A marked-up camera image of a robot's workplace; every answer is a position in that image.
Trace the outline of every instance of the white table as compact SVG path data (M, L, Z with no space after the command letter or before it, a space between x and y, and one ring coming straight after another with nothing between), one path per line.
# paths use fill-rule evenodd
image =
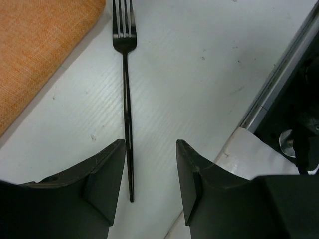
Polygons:
M124 170L110 239L162 239L182 210L175 141L214 159L316 0L135 0L136 202ZM0 178L40 181L124 138L110 5L0 138Z

